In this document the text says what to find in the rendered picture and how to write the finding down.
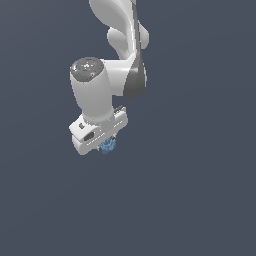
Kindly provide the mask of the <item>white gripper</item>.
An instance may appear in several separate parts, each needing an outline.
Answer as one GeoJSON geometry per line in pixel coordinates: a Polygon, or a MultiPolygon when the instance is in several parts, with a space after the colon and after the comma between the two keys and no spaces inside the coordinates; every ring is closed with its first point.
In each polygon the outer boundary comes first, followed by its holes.
{"type": "Polygon", "coordinates": [[[108,138],[116,139],[117,133],[128,123],[126,108],[119,106],[113,116],[103,124],[89,123],[80,115],[70,126],[72,142],[80,155],[93,149],[100,150],[100,144],[108,138]]]}

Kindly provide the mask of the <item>small blue object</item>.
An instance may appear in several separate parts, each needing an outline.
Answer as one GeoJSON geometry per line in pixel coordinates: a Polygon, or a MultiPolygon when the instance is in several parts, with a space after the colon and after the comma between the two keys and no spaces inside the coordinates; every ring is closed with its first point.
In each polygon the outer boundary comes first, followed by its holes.
{"type": "Polygon", "coordinates": [[[116,147],[116,139],[108,138],[100,144],[100,148],[103,154],[107,154],[113,151],[116,147]]]}

